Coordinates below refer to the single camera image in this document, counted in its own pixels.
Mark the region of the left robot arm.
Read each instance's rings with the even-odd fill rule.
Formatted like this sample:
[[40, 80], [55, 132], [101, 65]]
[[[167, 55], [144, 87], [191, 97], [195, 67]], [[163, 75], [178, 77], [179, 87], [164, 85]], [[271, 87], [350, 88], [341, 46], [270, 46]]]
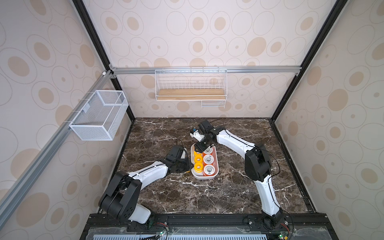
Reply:
[[170, 174], [182, 174], [191, 169], [192, 162], [186, 148], [174, 145], [163, 159], [141, 170], [116, 172], [99, 200], [99, 207], [121, 223], [132, 221], [145, 224], [152, 213], [138, 203], [141, 190]]

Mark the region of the orange tape roll mid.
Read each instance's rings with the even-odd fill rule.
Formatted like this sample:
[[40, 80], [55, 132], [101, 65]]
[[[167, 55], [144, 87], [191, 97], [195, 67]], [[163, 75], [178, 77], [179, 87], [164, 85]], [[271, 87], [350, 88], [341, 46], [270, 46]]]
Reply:
[[204, 154], [212, 154], [213, 153], [213, 148], [212, 147], [208, 147], [205, 151], [204, 151]]

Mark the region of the orange tape roll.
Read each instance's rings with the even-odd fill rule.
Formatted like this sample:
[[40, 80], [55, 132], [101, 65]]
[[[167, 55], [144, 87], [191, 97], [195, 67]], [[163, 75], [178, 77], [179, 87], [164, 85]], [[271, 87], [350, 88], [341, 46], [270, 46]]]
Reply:
[[213, 165], [215, 162], [215, 158], [213, 155], [206, 154], [204, 155], [203, 163], [204, 165]]
[[213, 165], [204, 166], [203, 174], [205, 177], [213, 176], [215, 175], [215, 172], [216, 172], [216, 168]]

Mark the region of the white plastic storage box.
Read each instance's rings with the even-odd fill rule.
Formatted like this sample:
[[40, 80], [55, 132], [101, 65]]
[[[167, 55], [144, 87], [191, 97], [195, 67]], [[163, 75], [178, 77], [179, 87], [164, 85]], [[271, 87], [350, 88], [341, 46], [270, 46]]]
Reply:
[[215, 146], [208, 147], [203, 153], [197, 153], [193, 144], [191, 154], [193, 164], [191, 172], [197, 180], [211, 180], [218, 175], [219, 164]]

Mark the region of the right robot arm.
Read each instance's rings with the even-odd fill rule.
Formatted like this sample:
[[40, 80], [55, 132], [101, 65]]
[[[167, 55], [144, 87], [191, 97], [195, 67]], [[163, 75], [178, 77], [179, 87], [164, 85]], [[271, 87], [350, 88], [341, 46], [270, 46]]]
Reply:
[[198, 153], [203, 153], [213, 144], [221, 144], [245, 160], [245, 173], [254, 181], [261, 199], [264, 228], [274, 230], [278, 227], [283, 211], [273, 188], [272, 164], [266, 147], [243, 140], [224, 127], [213, 127], [207, 120], [192, 128], [190, 136], [197, 140], [195, 150]]

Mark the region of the yellow tape roll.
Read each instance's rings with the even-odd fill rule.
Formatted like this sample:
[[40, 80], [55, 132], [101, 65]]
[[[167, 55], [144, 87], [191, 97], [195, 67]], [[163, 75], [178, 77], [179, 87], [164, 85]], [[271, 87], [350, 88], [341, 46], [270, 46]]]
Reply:
[[194, 170], [196, 173], [201, 173], [204, 171], [204, 165], [201, 162], [197, 162], [194, 164]]
[[203, 163], [203, 159], [204, 159], [203, 155], [195, 155], [194, 162], [195, 162], [195, 164], [197, 164], [197, 163], [202, 164]]

